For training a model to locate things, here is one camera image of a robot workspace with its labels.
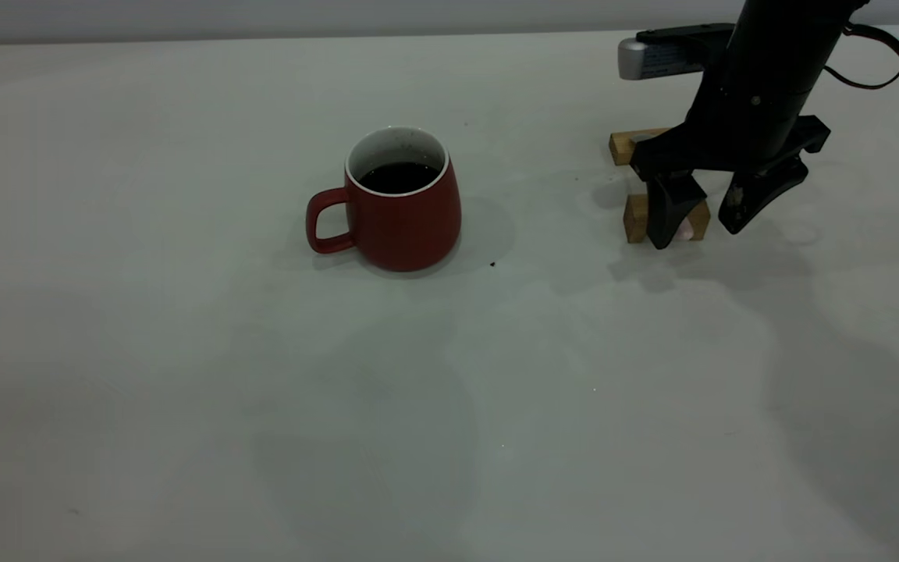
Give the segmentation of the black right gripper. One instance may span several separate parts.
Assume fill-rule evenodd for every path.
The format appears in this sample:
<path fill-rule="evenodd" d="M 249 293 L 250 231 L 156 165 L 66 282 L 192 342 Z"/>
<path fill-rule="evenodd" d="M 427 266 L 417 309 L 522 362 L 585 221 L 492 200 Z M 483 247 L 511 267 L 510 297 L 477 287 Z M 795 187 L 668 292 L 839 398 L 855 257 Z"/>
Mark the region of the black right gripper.
<path fill-rule="evenodd" d="M 805 181 L 808 168 L 795 155 L 821 151 L 831 134 L 820 118 L 801 114 L 822 68 L 813 58 L 754 62 L 731 52 L 703 72 L 684 123 L 638 144 L 629 162 L 646 180 L 654 247 L 704 239 L 709 204 L 693 170 L 736 172 L 718 213 L 732 235 Z"/>

